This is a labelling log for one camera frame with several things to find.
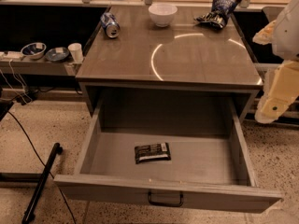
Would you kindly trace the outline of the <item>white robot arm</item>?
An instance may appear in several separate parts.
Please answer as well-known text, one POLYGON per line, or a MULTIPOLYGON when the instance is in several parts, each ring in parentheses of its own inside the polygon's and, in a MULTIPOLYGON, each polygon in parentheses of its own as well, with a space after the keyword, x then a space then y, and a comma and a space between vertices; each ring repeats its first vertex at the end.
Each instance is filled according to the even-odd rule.
POLYGON ((299 0, 291 0, 252 41, 271 44, 273 53, 283 59, 278 68, 267 71, 263 96, 255 113, 258 122, 271 123, 299 97, 299 0))

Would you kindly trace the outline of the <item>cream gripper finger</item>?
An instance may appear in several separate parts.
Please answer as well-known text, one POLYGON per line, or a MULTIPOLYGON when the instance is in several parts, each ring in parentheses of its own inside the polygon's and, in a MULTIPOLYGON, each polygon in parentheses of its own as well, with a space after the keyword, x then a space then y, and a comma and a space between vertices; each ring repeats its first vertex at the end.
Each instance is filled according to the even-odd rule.
POLYGON ((260 45, 271 44, 276 22, 276 20, 269 22, 262 30, 255 34, 252 41, 260 45))
POLYGON ((262 124, 277 120, 298 97, 299 62, 286 60, 266 72, 255 119, 262 124))

